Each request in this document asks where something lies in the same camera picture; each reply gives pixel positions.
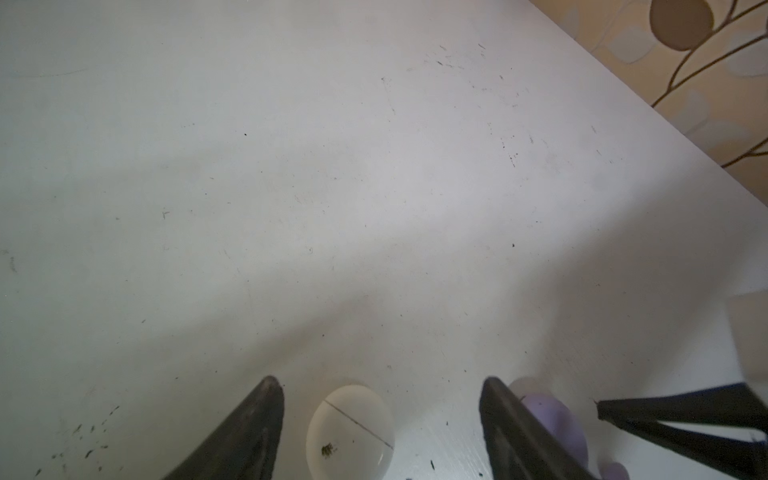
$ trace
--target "dirt speck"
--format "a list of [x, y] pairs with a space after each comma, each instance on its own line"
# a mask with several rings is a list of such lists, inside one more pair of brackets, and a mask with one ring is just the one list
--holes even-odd
[[336, 447], [333, 446], [333, 443], [328, 442], [327, 445], [323, 445], [323, 447], [320, 449], [320, 454], [325, 458], [331, 458], [331, 455], [333, 455], [336, 452]]

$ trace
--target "leaf pattern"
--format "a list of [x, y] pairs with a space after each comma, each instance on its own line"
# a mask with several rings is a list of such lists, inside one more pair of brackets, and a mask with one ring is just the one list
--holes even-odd
[[570, 10], [568, 10], [568, 13], [565, 14], [562, 20], [560, 20], [560, 28], [563, 29], [565, 33], [568, 34], [569, 37], [576, 39], [576, 35], [578, 35], [578, 28], [579, 28], [579, 15], [578, 15], [578, 8], [571, 7]]
[[[763, 34], [761, 31], [737, 31], [731, 35], [728, 51]], [[768, 38], [763, 38], [754, 45], [738, 51], [725, 61], [728, 71], [737, 77], [759, 77], [768, 75]]]
[[704, 125], [710, 116], [710, 106], [707, 99], [699, 92], [691, 90], [685, 99], [683, 109], [670, 118], [669, 121], [683, 135]]
[[614, 57], [631, 64], [648, 55], [657, 43], [650, 32], [631, 26], [613, 37], [607, 47]]
[[704, 152], [727, 141], [746, 141], [752, 137], [744, 127], [730, 120], [710, 120], [687, 136]]

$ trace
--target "purple object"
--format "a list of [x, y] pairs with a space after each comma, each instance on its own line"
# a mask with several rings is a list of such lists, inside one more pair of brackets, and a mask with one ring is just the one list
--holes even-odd
[[589, 459], [587, 438], [571, 410], [560, 400], [543, 393], [526, 395], [522, 403], [547, 429], [547, 432], [560, 442], [565, 451], [570, 453], [582, 467], [587, 468]]

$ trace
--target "white table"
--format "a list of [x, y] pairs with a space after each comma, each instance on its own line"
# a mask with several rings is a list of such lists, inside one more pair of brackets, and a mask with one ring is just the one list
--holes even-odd
[[593, 399], [740, 380], [768, 209], [527, 2], [0, 9], [0, 478], [160, 478], [270, 373], [276, 479], [349, 382], [387, 478], [488, 478], [489, 375], [720, 477]]

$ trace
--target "wallpaper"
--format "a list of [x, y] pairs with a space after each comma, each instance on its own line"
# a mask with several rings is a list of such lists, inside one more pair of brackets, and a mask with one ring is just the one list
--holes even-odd
[[768, 0], [531, 0], [768, 205]]

